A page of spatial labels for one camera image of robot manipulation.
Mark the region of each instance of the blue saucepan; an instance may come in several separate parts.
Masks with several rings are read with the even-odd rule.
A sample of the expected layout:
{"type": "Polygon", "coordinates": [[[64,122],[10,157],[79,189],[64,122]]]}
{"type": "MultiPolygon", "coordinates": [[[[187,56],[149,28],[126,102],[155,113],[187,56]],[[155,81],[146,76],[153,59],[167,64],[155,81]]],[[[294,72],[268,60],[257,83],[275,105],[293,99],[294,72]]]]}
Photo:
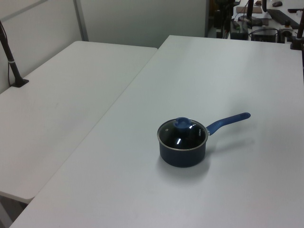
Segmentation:
{"type": "Polygon", "coordinates": [[[205,157],[206,141],[220,127],[248,119],[249,113],[241,113],[218,120],[208,127],[185,117],[163,123],[158,131],[161,157],[170,165],[190,167],[205,157]]]}

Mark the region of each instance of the pot lid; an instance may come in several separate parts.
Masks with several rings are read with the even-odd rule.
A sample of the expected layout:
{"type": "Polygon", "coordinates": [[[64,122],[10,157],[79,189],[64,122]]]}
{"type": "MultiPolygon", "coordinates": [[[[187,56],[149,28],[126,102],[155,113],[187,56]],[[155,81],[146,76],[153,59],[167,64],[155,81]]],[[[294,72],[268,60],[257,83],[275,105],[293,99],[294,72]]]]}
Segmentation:
{"type": "Polygon", "coordinates": [[[185,117],[163,123],[157,137],[164,146],[175,150],[191,150],[207,140],[207,129],[200,123],[185,117]]]}

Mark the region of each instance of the keyboard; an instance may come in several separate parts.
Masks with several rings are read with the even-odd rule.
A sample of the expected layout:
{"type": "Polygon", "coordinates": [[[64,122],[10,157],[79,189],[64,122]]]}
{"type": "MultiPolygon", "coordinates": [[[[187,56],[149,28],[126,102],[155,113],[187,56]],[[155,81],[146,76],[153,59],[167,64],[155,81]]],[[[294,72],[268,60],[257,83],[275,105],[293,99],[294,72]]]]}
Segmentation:
{"type": "Polygon", "coordinates": [[[270,10],[267,9],[267,12],[270,14],[272,19],[276,20],[281,25],[285,25],[285,21],[289,20],[290,21],[290,26],[293,29],[299,29],[300,25],[298,23],[296,23],[294,20],[292,20],[289,16],[282,13],[281,11],[276,10],[276,9],[270,9],[270,10]]]}

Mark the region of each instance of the lid rim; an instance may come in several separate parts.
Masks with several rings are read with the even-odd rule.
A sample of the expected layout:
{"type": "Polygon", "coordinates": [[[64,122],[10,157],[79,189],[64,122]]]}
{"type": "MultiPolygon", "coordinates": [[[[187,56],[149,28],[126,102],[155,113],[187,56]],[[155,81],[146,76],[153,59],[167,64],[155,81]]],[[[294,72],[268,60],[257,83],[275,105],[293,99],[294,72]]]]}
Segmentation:
{"type": "Polygon", "coordinates": [[[165,144],[161,141],[161,139],[160,139],[160,129],[161,129],[161,127],[164,126],[166,123],[171,122],[171,121],[174,121],[174,120],[176,120],[176,119],[171,119],[171,120],[168,120],[168,121],[164,122],[164,123],[158,128],[158,130],[157,130],[157,139],[158,139],[158,141],[159,141],[164,147],[167,147],[168,149],[170,149],[170,150],[175,150],[175,151],[193,151],[193,150],[195,150],[195,149],[201,147],[202,145],[204,145],[204,144],[206,143],[206,141],[207,141],[207,139],[208,139],[208,130],[207,130],[207,128],[206,128],[204,125],[202,125],[201,123],[199,123],[199,122],[197,122],[197,121],[195,121],[195,120],[189,119],[190,121],[193,121],[194,123],[198,124],[199,126],[201,126],[201,127],[203,128],[203,130],[204,130],[204,132],[205,132],[205,140],[204,140],[199,146],[196,146],[196,147],[193,147],[193,148],[190,148],[190,149],[176,149],[176,148],[169,147],[169,146],[165,145],[165,144]]]}

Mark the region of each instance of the computer mouse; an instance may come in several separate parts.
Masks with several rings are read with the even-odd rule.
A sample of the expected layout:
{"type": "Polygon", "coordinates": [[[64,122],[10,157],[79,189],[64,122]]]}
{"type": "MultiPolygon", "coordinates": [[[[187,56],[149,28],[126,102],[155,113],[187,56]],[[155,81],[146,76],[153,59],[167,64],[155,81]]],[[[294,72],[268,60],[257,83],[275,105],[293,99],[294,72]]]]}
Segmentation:
{"type": "Polygon", "coordinates": [[[283,3],[281,1],[276,1],[276,2],[272,3],[273,7],[279,7],[279,6],[282,6],[282,5],[283,5],[283,3]]]}

